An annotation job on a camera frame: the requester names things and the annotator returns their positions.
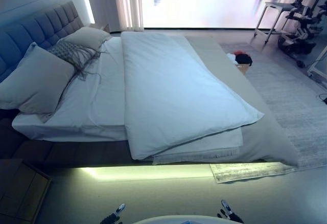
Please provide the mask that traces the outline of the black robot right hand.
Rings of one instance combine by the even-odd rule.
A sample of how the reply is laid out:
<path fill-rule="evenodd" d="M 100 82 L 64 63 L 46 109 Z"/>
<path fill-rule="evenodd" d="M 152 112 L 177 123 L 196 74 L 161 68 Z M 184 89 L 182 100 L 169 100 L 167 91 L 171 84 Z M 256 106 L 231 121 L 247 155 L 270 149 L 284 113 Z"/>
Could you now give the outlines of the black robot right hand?
<path fill-rule="evenodd" d="M 227 203 L 226 200 L 221 200 L 222 209 L 220 209 L 220 213 L 217 213 L 218 218 L 226 218 L 231 221 L 244 223 L 244 221 L 232 210 L 230 205 Z"/>

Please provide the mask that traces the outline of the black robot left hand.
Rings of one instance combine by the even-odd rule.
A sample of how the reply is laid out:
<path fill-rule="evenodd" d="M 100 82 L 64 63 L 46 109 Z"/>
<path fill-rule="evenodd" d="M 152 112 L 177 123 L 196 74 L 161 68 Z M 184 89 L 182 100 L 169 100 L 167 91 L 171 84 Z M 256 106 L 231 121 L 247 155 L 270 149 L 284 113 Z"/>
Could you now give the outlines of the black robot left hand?
<path fill-rule="evenodd" d="M 116 223 L 118 220 L 120 220 L 120 213 L 124 210 L 126 204 L 123 203 L 121 205 L 118 206 L 118 208 L 111 213 L 110 215 L 108 215 L 107 217 L 105 217 L 100 224 L 111 224 L 111 223 Z"/>

